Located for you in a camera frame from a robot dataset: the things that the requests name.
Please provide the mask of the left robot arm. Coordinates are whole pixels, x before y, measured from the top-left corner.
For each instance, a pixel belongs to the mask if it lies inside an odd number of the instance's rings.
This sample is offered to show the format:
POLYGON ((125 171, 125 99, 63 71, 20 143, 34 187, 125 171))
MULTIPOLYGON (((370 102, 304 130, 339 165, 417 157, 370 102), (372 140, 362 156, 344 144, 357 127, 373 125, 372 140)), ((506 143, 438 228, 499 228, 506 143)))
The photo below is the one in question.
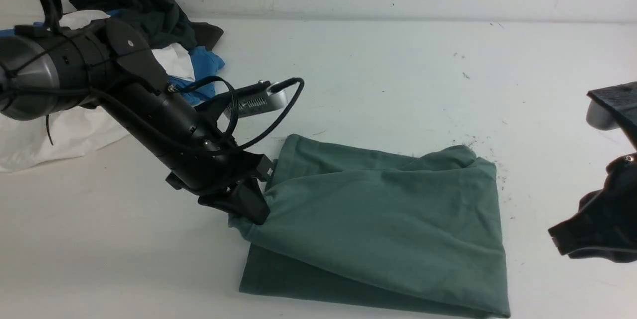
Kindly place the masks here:
POLYGON ((171 187, 199 204, 263 224, 259 188, 273 165, 237 145, 234 88, 197 106, 169 77, 145 41, 116 19, 54 32, 18 26, 1 38, 1 113, 32 121, 77 106, 104 108, 169 169, 171 187))

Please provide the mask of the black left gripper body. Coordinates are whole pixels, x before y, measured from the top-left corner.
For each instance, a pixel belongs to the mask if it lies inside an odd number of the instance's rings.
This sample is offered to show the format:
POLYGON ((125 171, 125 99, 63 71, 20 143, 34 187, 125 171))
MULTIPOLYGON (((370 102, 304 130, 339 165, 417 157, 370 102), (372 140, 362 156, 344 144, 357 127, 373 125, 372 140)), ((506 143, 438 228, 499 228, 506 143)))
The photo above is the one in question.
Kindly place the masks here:
POLYGON ((214 157, 173 152, 166 154, 166 167, 171 171, 166 178, 171 187, 199 197, 242 179, 266 182, 271 176, 273 162, 264 154, 247 151, 214 157))

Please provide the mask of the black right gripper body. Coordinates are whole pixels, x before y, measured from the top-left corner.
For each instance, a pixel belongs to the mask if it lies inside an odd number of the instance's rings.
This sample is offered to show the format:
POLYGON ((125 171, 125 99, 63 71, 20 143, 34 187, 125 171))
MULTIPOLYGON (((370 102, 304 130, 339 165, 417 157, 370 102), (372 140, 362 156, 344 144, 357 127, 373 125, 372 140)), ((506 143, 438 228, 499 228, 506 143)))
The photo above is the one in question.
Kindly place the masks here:
POLYGON ((603 188, 580 199, 576 214, 548 231, 560 255, 602 258, 617 264, 637 260, 636 155, 607 166, 603 188))

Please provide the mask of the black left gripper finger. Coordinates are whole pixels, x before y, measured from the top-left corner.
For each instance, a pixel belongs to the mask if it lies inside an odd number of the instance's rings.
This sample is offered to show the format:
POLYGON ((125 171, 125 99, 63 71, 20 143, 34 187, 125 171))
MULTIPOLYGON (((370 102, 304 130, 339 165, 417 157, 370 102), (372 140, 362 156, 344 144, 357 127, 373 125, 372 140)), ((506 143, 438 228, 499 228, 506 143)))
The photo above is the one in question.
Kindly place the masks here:
POLYGON ((211 194, 201 195, 198 203, 259 225, 264 224, 270 214, 257 179, 242 179, 211 194))

